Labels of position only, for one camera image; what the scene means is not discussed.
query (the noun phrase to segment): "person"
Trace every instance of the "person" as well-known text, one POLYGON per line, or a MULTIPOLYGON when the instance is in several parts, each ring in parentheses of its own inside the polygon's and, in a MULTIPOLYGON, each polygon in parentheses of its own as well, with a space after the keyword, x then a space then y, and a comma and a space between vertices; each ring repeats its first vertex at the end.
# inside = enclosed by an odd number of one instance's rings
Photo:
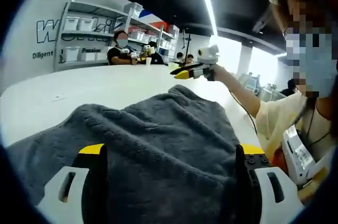
POLYGON ((333 57, 331 51, 333 50, 332 40, 337 38, 337 34, 332 31, 331 18, 326 18, 326 12, 310 0, 277 0, 273 10, 286 39, 288 58, 299 60, 299 67, 292 68, 295 85, 300 93, 278 101, 264 102, 246 90, 225 68, 214 65, 212 71, 214 79, 222 82, 256 119, 258 139, 268 159, 287 172, 280 148, 283 132, 289 128, 303 107, 305 107, 304 114, 295 126, 303 136, 303 143, 314 160, 318 162, 336 145, 335 139, 338 138, 337 57, 333 57), (317 47, 313 47, 315 38, 319 38, 317 47), (289 49, 289 40, 301 39, 305 42, 298 41, 298 47, 289 49))
POLYGON ((184 62, 184 61, 183 61, 183 53, 182 53, 182 52, 178 52, 177 55, 176 55, 176 57, 177 57, 177 60, 178 60, 179 62, 181 62, 181 63, 184 62))
POLYGON ((114 34, 114 41, 116 45, 114 48, 110 49, 107 53, 109 65, 115 64, 137 64, 136 59, 130 57, 130 51, 125 48, 128 44, 128 35, 123 30, 117 31, 114 34))
POLYGON ((154 41, 150 41, 148 43, 148 45, 151 47, 149 52, 144 52, 143 54, 141 54, 140 57, 145 58, 145 57, 150 57, 152 58, 151 64, 164 64, 163 59, 161 57, 161 55, 159 55, 156 52, 157 49, 157 44, 154 41))
POLYGON ((287 88, 283 89, 280 93, 285 95, 285 96, 290 96, 293 95, 297 91, 297 87, 295 85, 294 79, 290 79, 287 82, 287 88))
POLYGON ((192 64, 194 62, 194 56, 192 54, 188 54, 186 58, 186 64, 192 64))

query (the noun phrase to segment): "hair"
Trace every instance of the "hair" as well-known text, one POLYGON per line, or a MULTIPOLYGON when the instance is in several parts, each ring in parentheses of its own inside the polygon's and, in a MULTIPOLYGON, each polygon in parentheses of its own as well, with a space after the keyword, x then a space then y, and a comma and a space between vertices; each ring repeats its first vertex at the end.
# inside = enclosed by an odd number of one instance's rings
MULTIPOLYGON (((289 8, 286 0, 275 0, 280 6, 281 13, 286 19, 290 19, 289 8)), ((312 3, 318 8, 322 8, 320 2, 318 0, 302 0, 312 3)), ((330 134, 332 138, 338 138, 338 74, 335 77, 334 85, 330 94, 332 99, 332 117, 331 117, 331 127, 330 134)), ((317 96, 308 97, 306 100, 306 109, 314 110, 316 107, 317 96)))
POLYGON ((157 43, 154 42, 154 41, 150 41, 150 42, 148 43, 148 45, 150 45, 150 47, 157 48, 157 43))
POLYGON ((287 82, 287 88, 290 89, 290 90, 293 90, 293 89, 295 89, 295 87, 296 87, 296 84, 295 84, 294 79, 290 79, 287 82))
POLYGON ((127 34, 125 31, 119 30, 119 31, 116 31, 116 32, 115 32, 115 34, 114 34, 114 40, 116 41, 117 38, 118 38, 118 36, 119 36, 120 34, 122 34, 122 33, 125 33, 125 34, 128 36, 128 34, 127 34))

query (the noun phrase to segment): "face mask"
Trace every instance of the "face mask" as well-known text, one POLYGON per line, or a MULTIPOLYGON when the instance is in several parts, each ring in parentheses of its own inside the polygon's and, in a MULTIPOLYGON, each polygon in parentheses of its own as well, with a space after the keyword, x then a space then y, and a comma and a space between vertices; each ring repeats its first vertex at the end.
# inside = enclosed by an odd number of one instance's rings
POLYGON ((118 46, 120 46, 120 47, 125 47, 128 44, 127 39, 118 39, 116 42, 117 42, 118 46))
POLYGON ((317 92, 321 98, 330 95, 337 75, 337 59, 332 58, 334 36, 319 28, 313 28, 311 34, 294 34, 288 28, 285 34, 287 59, 294 60, 293 73, 305 79, 306 91, 317 92))

